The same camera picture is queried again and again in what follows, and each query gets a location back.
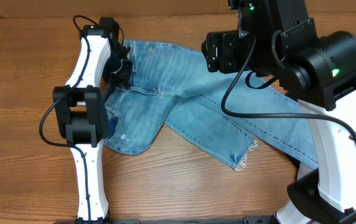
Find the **light blue denim jeans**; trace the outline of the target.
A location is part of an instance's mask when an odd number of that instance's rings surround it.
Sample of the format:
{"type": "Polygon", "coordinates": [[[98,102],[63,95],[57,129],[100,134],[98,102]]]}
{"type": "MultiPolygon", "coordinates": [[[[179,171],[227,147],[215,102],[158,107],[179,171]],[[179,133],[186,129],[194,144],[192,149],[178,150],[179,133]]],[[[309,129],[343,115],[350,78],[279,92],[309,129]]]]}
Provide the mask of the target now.
{"type": "Polygon", "coordinates": [[[105,146],[138,155],[163,124],[234,170],[264,141],[311,169],[317,157],[305,119],[245,119],[220,107],[233,75],[210,73],[202,53],[165,42],[127,40],[133,73],[128,86],[106,92],[105,146]]]}

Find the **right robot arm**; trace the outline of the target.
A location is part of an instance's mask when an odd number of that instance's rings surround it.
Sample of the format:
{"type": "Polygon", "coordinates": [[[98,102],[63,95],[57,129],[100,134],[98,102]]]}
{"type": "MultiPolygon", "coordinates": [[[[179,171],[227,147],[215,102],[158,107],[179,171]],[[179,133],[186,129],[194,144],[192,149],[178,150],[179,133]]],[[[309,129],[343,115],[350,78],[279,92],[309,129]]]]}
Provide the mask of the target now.
{"type": "Polygon", "coordinates": [[[202,44],[210,72],[245,70],[292,93],[311,128],[319,167],[287,187],[271,223],[356,222],[356,37],[319,37],[304,1],[230,1],[236,30],[202,44]]]}

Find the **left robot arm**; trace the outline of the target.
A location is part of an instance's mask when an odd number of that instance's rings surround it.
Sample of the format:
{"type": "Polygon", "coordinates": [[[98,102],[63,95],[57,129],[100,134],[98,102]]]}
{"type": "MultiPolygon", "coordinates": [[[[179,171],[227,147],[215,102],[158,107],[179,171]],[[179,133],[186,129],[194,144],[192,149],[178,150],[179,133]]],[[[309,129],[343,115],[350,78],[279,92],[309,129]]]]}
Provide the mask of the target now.
{"type": "Polygon", "coordinates": [[[80,55],[66,84],[54,88],[52,109],[74,158],[79,199],[75,223],[111,223],[102,166],[108,116],[100,84],[127,86],[133,64],[123,30],[112,17],[91,21],[78,31],[80,55]]]}

